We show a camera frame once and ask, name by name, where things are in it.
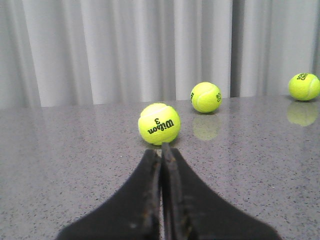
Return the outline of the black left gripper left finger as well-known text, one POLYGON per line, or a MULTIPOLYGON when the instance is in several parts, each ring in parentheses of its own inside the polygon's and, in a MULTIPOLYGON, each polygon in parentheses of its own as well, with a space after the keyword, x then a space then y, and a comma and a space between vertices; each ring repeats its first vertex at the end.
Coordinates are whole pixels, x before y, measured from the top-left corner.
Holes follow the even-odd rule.
POLYGON ((134 172, 104 204, 65 227, 59 240, 158 240, 161 159, 147 149, 134 172))

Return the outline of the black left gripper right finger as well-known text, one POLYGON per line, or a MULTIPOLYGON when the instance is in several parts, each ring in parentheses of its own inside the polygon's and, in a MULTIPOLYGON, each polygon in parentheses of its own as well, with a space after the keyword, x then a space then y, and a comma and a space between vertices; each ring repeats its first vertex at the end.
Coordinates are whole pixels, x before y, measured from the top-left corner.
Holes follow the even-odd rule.
POLYGON ((161 184, 167 240, 279 240, 268 224, 239 210, 191 169, 178 149, 163 143, 161 184))

